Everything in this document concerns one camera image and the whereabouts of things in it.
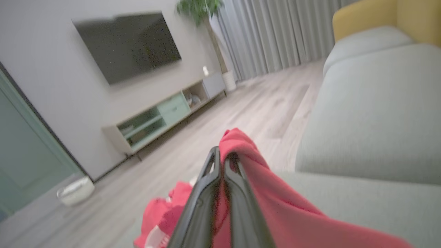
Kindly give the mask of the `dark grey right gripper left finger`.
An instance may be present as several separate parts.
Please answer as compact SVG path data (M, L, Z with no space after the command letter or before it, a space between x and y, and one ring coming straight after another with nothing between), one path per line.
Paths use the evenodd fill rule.
M211 248L222 181L219 148L212 147L173 231L168 248Z

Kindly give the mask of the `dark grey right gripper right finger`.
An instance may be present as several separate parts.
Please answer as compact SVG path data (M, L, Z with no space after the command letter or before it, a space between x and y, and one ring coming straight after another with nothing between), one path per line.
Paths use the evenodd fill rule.
M275 248L275 242L236 153L225 159L225 182L230 201L232 248Z

